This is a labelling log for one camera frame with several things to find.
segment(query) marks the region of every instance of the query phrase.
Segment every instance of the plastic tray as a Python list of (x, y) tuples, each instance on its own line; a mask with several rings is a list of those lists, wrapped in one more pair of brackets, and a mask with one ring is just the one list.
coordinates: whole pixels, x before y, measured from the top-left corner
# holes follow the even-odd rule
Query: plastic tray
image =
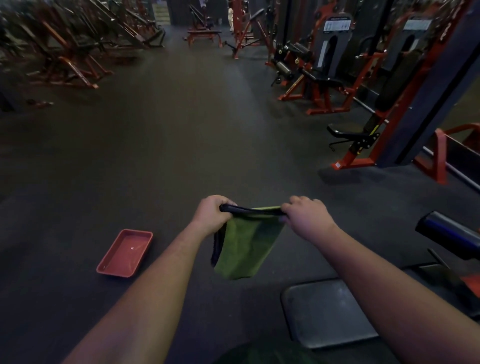
[(153, 233), (124, 229), (96, 267), (97, 273), (118, 277), (131, 277), (152, 241)]

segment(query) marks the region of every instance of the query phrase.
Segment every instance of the gym floor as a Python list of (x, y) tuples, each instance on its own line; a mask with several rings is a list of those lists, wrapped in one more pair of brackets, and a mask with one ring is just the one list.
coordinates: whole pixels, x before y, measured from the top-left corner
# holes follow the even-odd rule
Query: gym floor
[[(233, 60), (207, 40), (189, 49), (184, 33), (170, 29), (164, 49), (115, 67), (98, 90), (41, 88), (53, 107), (0, 123), (4, 363), (59, 363), (134, 281), (95, 271), (118, 232), (154, 233), (141, 273), (210, 194), (247, 207), (319, 198), (340, 227), (395, 265), (431, 262), (434, 247), (465, 273), (414, 229), (432, 210), (480, 225), (478, 194), (453, 177), (438, 185), (414, 166), (332, 170), (348, 146), (329, 149), (327, 124), (364, 124), (368, 112), (354, 104), (350, 113), (307, 117), (308, 105), (276, 100), (264, 48)], [(336, 276), (285, 229), (255, 277), (226, 281), (210, 267), (212, 240), (195, 261), (167, 363), (211, 363), (265, 335), (288, 340), (281, 291)], [(380, 340), (320, 355), (396, 362)]]

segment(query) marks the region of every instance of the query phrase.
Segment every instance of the hand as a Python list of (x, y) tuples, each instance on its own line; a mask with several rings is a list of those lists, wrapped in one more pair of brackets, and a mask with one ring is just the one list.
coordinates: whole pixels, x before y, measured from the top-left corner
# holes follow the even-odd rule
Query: hand
[(200, 201), (191, 224), (200, 228), (205, 236), (217, 232), (223, 224), (232, 218), (232, 214), (220, 212), (219, 206), (222, 204), (237, 205), (235, 202), (218, 194), (208, 196)]
[(301, 238), (316, 244), (326, 239), (337, 225), (322, 201), (308, 197), (292, 196), (290, 203), (282, 205), (287, 214), (285, 222)]

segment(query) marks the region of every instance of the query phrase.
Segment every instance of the forearm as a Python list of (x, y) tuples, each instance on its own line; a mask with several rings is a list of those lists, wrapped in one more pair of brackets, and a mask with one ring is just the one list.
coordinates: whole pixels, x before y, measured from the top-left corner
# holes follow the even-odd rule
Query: forearm
[(480, 327), (339, 228), (313, 242), (406, 363), (473, 363)]
[(64, 363), (162, 363), (205, 234), (190, 224), (85, 336)]

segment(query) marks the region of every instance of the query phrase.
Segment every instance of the stairs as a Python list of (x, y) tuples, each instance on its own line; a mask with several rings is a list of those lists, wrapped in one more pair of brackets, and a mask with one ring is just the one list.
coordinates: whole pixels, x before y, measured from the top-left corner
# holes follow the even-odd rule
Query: stairs
[(161, 1), (159, 4), (152, 4), (155, 14), (155, 20), (160, 25), (170, 25), (170, 14), (168, 13), (168, 7), (166, 1)]

